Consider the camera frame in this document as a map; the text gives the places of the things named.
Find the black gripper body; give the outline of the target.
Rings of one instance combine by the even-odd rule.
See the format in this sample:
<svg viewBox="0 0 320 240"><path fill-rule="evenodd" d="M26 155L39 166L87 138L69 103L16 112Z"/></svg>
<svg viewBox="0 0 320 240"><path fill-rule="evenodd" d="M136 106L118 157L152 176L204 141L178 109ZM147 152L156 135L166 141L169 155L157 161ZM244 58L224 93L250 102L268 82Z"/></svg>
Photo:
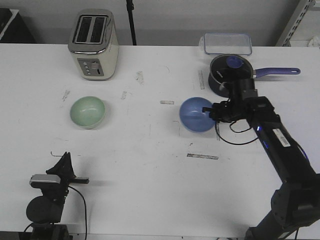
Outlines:
<svg viewBox="0 0 320 240"><path fill-rule="evenodd" d="M61 179L60 185L57 188L41 189L41 192L44 197L49 199L51 202L64 203L65 198L69 193L70 184L88 184L88 177L78 177L68 178L66 174L58 175Z"/></svg>
<svg viewBox="0 0 320 240"><path fill-rule="evenodd" d="M229 100L212 104L212 108L215 108L215 112L220 115L220 122L231 123L244 119L246 116L245 102L247 99L258 96L254 79L236 79L222 83L222 87L228 90Z"/></svg>

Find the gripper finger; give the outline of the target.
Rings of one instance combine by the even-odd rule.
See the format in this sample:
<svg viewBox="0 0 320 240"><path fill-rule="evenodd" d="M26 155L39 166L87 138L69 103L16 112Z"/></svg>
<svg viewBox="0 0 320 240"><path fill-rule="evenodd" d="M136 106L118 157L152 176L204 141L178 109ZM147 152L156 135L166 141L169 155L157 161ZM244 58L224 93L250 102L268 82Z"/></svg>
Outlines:
<svg viewBox="0 0 320 240"><path fill-rule="evenodd" d="M76 175L74 173L74 169L72 166L72 160L71 160L71 153L66 153L66 175L68 178L76 178Z"/></svg>
<svg viewBox="0 0 320 240"><path fill-rule="evenodd" d="M60 175L63 172L63 168L65 166L65 161L67 157L67 152L65 152L59 159L59 161L50 169L45 172L48 175Z"/></svg>
<svg viewBox="0 0 320 240"><path fill-rule="evenodd" d="M215 108L213 107L202 107L202 112L205 113L205 112L209 112L209 113L214 113L216 111Z"/></svg>
<svg viewBox="0 0 320 240"><path fill-rule="evenodd" d="M217 112L210 112L209 117L215 122L220 122L220 115Z"/></svg>

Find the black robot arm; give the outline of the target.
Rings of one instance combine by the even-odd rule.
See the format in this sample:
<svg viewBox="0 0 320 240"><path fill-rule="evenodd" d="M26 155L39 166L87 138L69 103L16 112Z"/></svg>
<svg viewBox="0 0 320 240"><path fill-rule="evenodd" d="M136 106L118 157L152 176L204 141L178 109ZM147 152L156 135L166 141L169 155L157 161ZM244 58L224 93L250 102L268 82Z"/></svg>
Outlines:
<svg viewBox="0 0 320 240"><path fill-rule="evenodd" d="M291 137L252 78L228 84L229 100L203 107L216 123L245 119L255 131L282 185L271 198L271 210L245 233L246 240L284 240L320 219L320 175L303 148Z"/></svg>
<svg viewBox="0 0 320 240"><path fill-rule="evenodd" d="M59 161L45 174L34 174L29 184L40 189L41 196L32 199L26 207L26 216L31 221L31 240L72 240L74 238L65 224L62 213L69 189L79 192L71 184L86 185L87 177L77 177L72 166L71 153L65 152Z"/></svg>

